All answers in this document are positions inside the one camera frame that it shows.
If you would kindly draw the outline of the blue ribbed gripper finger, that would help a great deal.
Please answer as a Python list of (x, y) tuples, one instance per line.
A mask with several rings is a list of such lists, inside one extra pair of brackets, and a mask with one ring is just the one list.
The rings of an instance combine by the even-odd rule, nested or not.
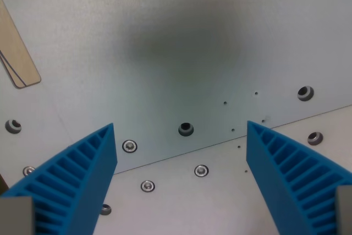
[(337, 234), (336, 188), (351, 184), (351, 172), (252, 121), (246, 161), (279, 234)]
[(110, 123), (53, 156), (2, 196), (33, 199), (35, 234), (93, 234), (117, 163)]

